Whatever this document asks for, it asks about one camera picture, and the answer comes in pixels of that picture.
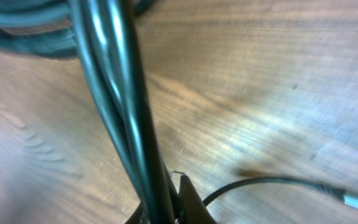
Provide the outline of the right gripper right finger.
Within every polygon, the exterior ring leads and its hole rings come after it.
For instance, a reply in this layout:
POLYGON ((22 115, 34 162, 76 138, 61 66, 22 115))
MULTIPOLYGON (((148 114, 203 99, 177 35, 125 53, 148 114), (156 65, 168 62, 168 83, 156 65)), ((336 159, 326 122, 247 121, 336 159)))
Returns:
POLYGON ((187 175, 180 177, 180 224, 216 224, 187 175))

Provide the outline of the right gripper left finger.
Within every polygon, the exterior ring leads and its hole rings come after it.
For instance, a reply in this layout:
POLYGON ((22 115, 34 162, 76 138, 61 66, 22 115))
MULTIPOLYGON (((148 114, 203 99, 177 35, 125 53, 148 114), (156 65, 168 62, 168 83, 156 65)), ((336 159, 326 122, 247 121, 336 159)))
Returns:
POLYGON ((134 213, 129 217, 125 224, 141 224, 144 216, 144 206, 140 203, 134 213))

